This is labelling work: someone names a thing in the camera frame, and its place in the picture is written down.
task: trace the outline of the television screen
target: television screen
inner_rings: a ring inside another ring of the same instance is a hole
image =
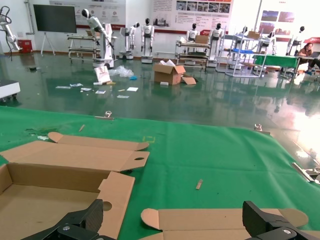
[[[75,7],[33,5],[38,31],[77,33]]]

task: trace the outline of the green mat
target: green mat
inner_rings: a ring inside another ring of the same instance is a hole
[[[256,56],[255,64],[262,65],[264,56]],[[272,56],[267,55],[265,59],[266,66],[279,66],[283,68],[295,68],[298,64],[298,59],[293,56]]]
[[[294,159],[271,136],[241,128],[124,118],[107,121],[0,107],[0,151],[51,131],[152,142],[146,166],[130,174],[135,183],[120,240],[157,232],[141,221],[146,208],[241,208],[247,200],[260,208],[302,210],[309,216],[304,229],[320,230],[319,186],[307,183],[291,167]],[[201,189],[196,190],[200,179]]]

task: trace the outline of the hole in cardboard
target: hole in cardboard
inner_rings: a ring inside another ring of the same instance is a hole
[[[112,209],[112,204],[108,201],[103,202],[103,211],[109,211]]]

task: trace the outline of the woman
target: woman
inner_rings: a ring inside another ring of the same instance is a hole
[[[311,42],[308,42],[304,48],[302,48],[299,53],[298,53],[298,56],[301,56],[301,57],[310,57],[311,54],[313,53],[312,52],[312,48],[313,48],[313,44]],[[308,60],[308,59],[300,59],[300,64],[306,64],[306,63],[309,63],[309,66],[308,66],[308,71],[305,71],[306,74],[309,74],[309,75],[312,75],[312,68],[317,65],[319,68],[320,68],[320,60],[315,58],[313,60]]]

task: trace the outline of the red box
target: red box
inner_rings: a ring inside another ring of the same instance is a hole
[[[31,40],[18,40],[18,46],[22,48],[19,52],[22,54],[29,54],[32,52]]]

